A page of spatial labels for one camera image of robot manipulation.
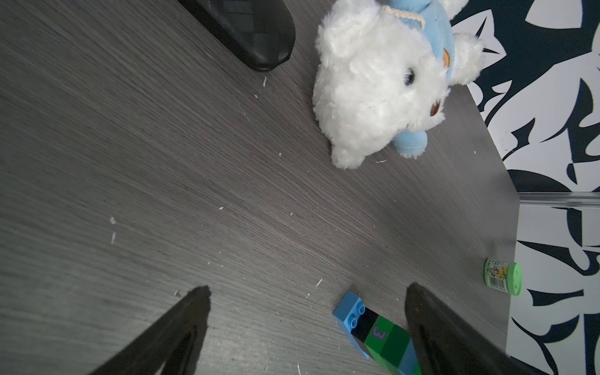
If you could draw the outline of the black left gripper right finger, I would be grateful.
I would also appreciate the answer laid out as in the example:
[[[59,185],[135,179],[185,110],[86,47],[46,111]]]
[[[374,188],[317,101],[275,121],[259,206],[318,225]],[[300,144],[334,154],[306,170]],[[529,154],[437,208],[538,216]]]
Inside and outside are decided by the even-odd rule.
[[[539,374],[510,358],[426,287],[412,283],[405,314],[422,374]]]

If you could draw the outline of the small green lego brick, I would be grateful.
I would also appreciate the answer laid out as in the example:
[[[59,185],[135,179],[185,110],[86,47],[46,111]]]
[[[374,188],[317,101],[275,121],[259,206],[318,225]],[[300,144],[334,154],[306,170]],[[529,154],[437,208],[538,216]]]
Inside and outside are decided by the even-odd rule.
[[[382,364],[381,355],[386,341],[389,339],[394,324],[385,317],[379,316],[370,327],[364,343],[376,362]]]

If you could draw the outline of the small black block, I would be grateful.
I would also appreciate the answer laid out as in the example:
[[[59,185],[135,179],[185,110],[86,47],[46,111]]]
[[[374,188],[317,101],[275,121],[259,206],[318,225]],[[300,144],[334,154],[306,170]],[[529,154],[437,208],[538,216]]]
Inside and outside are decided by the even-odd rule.
[[[365,308],[365,312],[357,320],[357,325],[351,330],[354,339],[360,344],[364,344],[374,327],[379,315],[369,308]]]

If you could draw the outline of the light blue lego brick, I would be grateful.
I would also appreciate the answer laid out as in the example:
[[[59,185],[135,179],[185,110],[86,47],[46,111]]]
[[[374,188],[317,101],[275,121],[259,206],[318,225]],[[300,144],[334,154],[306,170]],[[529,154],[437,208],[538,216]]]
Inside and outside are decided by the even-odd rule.
[[[408,345],[402,355],[402,359],[398,365],[398,373],[401,375],[421,375],[420,365],[412,339],[408,341]]]

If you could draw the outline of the dark green lego brick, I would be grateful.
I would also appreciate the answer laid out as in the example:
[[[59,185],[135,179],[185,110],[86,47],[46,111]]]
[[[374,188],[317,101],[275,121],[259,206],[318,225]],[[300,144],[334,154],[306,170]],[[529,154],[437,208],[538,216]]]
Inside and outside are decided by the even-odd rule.
[[[410,339],[410,334],[406,330],[397,325],[393,326],[391,335],[381,353],[384,367],[390,374],[399,374],[398,365]]]

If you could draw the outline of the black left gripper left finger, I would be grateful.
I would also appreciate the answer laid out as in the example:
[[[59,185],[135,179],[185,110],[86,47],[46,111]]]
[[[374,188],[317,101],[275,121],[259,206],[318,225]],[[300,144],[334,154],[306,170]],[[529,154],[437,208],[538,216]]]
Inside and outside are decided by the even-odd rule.
[[[209,287],[192,289],[93,374],[193,374],[211,307]]]

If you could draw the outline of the long blue lego brick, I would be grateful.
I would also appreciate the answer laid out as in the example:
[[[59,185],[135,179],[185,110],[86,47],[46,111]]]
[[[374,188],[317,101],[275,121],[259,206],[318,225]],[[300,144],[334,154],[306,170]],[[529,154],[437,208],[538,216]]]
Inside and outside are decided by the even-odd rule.
[[[363,354],[367,359],[370,359],[370,356],[361,348],[359,342],[357,342],[352,335],[352,330],[356,328],[359,318],[365,313],[365,311],[366,306],[359,295],[356,295],[353,292],[346,292],[334,310],[333,315],[354,348]]]

